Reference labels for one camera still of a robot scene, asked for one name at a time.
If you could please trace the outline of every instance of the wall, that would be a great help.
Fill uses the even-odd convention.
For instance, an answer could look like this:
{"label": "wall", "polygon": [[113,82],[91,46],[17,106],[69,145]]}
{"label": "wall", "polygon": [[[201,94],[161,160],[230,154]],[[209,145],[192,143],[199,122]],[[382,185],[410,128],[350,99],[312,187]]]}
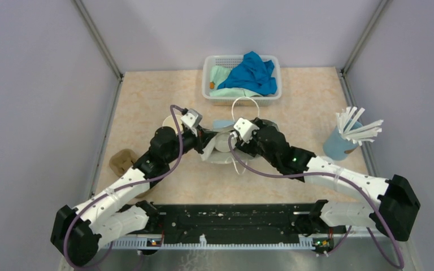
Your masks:
{"label": "wall", "polygon": [[56,270],[55,212],[86,194],[116,78],[71,1],[0,1],[0,270]]}
{"label": "wall", "polygon": [[407,177],[420,199],[412,237],[434,270],[434,1],[393,1],[349,78],[364,120],[385,120],[373,143],[382,175]]}
{"label": "wall", "polygon": [[199,69],[254,50],[284,67],[342,67],[379,0],[86,0],[122,71]]}

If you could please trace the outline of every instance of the blue towel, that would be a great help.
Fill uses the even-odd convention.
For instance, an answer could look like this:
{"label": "blue towel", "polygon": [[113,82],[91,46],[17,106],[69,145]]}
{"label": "blue towel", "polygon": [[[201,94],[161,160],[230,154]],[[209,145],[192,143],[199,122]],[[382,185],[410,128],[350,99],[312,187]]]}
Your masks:
{"label": "blue towel", "polygon": [[277,83],[271,77],[274,63],[269,60],[263,62],[254,51],[244,55],[244,60],[234,69],[229,77],[217,89],[244,88],[257,92],[260,95],[275,94]]}

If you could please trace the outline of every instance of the basket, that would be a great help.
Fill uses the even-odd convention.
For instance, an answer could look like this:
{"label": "basket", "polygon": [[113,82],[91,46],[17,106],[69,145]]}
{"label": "basket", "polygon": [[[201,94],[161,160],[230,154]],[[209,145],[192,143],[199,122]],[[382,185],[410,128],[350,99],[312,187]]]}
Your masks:
{"label": "basket", "polygon": [[[282,78],[280,76],[280,65],[279,61],[275,56],[272,55],[261,55],[262,60],[271,60],[274,63],[274,71],[272,72],[272,77],[275,78],[277,83],[277,91],[275,94],[267,95],[265,97],[252,97],[259,106],[269,106],[274,101],[282,96]],[[244,55],[211,55],[205,59],[203,65],[202,73],[202,95],[204,98],[208,99],[215,106],[231,106],[233,101],[238,97],[211,97],[210,96],[210,70],[213,66],[219,65],[226,68],[234,68],[239,65],[244,59]],[[237,106],[255,106],[251,100],[239,100],[236,103]]]}

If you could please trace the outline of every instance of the gray floor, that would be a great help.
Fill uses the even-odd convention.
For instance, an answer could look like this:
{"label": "gray floor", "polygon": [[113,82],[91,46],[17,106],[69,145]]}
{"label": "gray floor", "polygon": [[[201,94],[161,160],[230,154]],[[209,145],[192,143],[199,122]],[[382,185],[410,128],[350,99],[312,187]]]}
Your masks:
{"label": "gray floor", "polygon": [[[394,255],[389,239],[379,240],[388,255]],[[405,271],[415,270],[408,259],[406,265]],[[120,250],[113,251],[99,268],[100,271],[395,270],[367,237],[349,238],[330,257],[315,257],[310,251],[159,251],[139,257],[136,251]]]}

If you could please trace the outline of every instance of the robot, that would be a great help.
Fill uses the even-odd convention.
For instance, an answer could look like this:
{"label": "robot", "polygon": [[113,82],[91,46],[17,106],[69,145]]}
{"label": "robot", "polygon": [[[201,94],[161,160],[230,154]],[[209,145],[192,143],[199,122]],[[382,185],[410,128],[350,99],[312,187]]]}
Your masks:
{"label": "robot", "polygon": [[[182,154],[209,151],[206,146],[216,133],[200,126],[202,115],[193,109],[173,108],[182,113],[181,134],[170,127],[157,129],[147,152],[115,183],[86,202],[57,212],[51,242],[71,265],[84,266],[104,246],[127,234],[146,237],[142,250],[149,253],[163,248],[164,238],[171,248],[292,247],[302,236],[345,233],[345,225],[377,228],[392,241],[408,240],[420,203],[407,179],[372,177],[329,163],[291,146],[283,133],[259,118],[237,120],[231,134],[237,143],[231,149],[259,155],[282,174],[268,177],[322,185],[359,202],[159,205],[141,201],[127,205],[169,174],[173,170],[169,163],[180,162]],[[327,253],[333,243],[324,240],[312,245],[317,252]]]}

